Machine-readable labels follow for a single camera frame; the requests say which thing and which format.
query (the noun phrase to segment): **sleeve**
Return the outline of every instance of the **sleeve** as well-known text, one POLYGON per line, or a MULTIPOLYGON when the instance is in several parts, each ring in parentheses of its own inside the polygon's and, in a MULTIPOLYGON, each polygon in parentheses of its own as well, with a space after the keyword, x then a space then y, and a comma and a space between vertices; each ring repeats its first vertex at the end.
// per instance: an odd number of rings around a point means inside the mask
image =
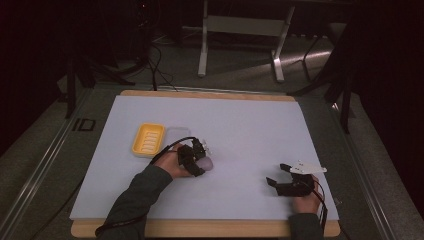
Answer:
MULTIPOLYGON (((106 218, 105 225, 127 221, 147 214, 160 193, 172 182, 168 172, 149 165, 137 174, 130 186, 115 201, 106 218)), ((99 240, 144 239, 146 218, 131 225, 106 229, 99 234, 99 240)))
POLYGON ((318 216, 299 213, 289 217, 292 240, 323 240, 324 232, 318 216))

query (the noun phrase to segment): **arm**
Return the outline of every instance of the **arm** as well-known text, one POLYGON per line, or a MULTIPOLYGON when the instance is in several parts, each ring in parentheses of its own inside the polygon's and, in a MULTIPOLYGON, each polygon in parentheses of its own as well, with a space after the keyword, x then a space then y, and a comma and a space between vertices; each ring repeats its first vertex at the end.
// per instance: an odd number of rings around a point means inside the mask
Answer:
MULTIPOLYGON (((190 173, 179 167, 177 154, 174 151, 166 153, 154 165, 147 166, 143 172, 134 177, 128 189, 113 204, 105 225, 145 216, 173 178, 182 176, 190 176, 190 173)), ((130 225, 106 229, 97 239, 144 239, 145 225, 146 217, 130 225)))
MULTIPOLYGON (((318 179, 313 176, 315 191, 318 192, 318 179)), ((322 240, 324 231, 321 228, 317 212, 321 201, 311 193, 304 197, 293 198, 295 215, 289 217, 292 240, 322 240)))

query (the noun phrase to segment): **metal frame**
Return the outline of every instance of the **metal frame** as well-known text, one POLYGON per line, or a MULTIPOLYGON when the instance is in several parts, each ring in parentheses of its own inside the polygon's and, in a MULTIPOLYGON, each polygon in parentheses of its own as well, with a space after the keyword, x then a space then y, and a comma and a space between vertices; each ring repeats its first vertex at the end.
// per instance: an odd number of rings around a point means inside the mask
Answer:
POLYGON ((281 68, 280 55, 287 37, 291 19, 294 13, 294 6, 291 6, 284 21, 270 19, 252 19, 208 15, 208 0, 203 1, 203 27, 202 27, 202 49, 200 52, 199 77, 206 76, 208 59, 208 32, 226 32, 238 34, 255 34, 263 36, 279 37, 278 45, 272 54, 272 64, 275 77, 278 82, 284 81, 283 70, 281 68))

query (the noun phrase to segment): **cable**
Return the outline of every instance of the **cable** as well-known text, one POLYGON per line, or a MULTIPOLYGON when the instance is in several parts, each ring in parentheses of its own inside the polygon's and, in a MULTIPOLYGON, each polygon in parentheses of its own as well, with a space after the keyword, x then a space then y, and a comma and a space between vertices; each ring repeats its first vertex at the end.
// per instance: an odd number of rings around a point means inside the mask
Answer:
POLYGON ((325 224, 327 222, 327 213, 328 213, 328 208, 327 205, 325 204, 325 193, 324 193, 324 189, 322 188, 321 184, 318 181, 315 181, 318 184, 318 186, 320 186, 321 191, 322 191, 322 197, 321 195, 315 191, 315 189, 312 189, 311 187, 309 187, 309 185, 303 181, 300 181, 300 183, 302 183, 303 185, 305 185, 306 187, 308 187, 312 193, 320 200, 320 202, 322 203, 322 208, 321 208, 321 213, 320 213, 320 221, 321 221, 321 227, 324 230, 325 228, 325 224))
POLYGON ((37 239, 38 235, 43 232, 48 225, 59 215, 59 213, 63 210, 63 208, 65 208, 65 206, 69 203, 69 201, 72 199, 72 197, 75 195, 75 193, 78 191, 78 189, 81 187, 82 182, 84 181, 84 178, 78 183, 78 185, 75 187, 75 189, 72 191, 72 193, 69 195, 68 199, 66 199, 65 203, 59 208, 59 210, 56 211, 55 214, 53 214, 50 219, 43 225, 41 226, 40 229, 38 229, 37 232, 34 233, 34 235, 32 235, 32 237, 30 238, 30 240, 34 240, 37 239))

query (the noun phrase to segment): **floor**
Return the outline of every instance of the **floor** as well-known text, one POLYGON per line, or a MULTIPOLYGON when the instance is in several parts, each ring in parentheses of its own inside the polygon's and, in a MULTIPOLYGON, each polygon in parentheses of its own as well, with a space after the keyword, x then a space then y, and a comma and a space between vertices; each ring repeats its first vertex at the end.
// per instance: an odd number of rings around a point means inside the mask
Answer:
MULTIPOLYGON (((309 84, 300 60, 311 39, 287 39, 281 57, 286 80, 278 83, 270 64, 275 39, 213 35, 207 75, 199 78, 200 35, 198 30, 186 31, 179 45, 166 36, 155 37, 150 53, 152 67, 123 76, 135 86, 122 86, 96 75, 93 89, 78 88, 78 107, 71 118, 64 119, 66 104, 53 103, 1 157, 1 239, 75 239, 69 214, 114 96, 124 89, 151 90, 155 66, 161 91, 285 94, 309 84), (78 119, 95 120, 96 126, 93 131, 78 130, 78 119)), ((311 76, 322 68, 331 50, 326 39, 318 42, 307 58, 311 76)), ((296 100, 320 161, 329 169, 326 176, 344 230, 334 239, 422 239, 423 221, 359 96, 353 95, 348 135, 338 123, 337 108, 322 97, 327 87, 296 100)))

